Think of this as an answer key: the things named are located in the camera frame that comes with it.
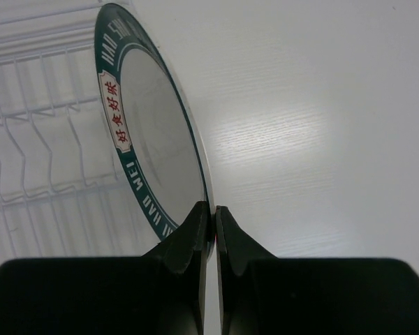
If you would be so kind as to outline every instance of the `white wire rack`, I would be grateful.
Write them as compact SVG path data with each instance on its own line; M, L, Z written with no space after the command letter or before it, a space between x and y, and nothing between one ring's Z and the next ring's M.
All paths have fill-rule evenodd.
M100 6L0 20L0 264L134 255L156 241L131 206L103 116L93 51Z

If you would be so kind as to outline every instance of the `black plastic holder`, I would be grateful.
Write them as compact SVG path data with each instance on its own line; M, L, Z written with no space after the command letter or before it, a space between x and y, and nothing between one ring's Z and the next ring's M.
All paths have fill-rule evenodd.
M221 333L419 334L419 278L391 259L280 259L198 202L141 257L12 260L0 334L203 334L216 235Z

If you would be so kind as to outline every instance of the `white surface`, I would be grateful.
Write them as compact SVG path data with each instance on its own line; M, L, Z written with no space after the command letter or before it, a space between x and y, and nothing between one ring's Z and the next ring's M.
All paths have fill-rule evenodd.
M182 82L216 203L276 255L419 273L419 1L133 2Z

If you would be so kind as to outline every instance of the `red chinese characters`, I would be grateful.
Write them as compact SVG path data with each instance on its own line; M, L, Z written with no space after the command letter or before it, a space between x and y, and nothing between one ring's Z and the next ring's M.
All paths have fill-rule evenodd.
M115 131L115 134L117 134L119 142L122 142L122 143L127 142L125 131Z
M127 131L122 110L121 90L116 78L107 71L99 74L101 94L113 142L121 152L131 150L131 137Z
M107 102L108 102L108 106L110 108L112 108L112 110L117 110L119 112L119 108L118 108L118 101L115 100L114 98L109 98L107 97Z
M106 82L105 87L107 87L107 92L109 94L112 94L113 96L117 95L117 85L116 84L112 84L111 82Z
M113 114L112 122L114 122L118 127L123 125L123 121L121 121L121 115Z

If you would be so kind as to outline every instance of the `dish rack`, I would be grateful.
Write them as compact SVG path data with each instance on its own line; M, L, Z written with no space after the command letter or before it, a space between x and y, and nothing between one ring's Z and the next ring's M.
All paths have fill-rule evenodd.
M101 6L57 1L0 18L0 264L139 255L158 241L131 206L103 114L93 45Z

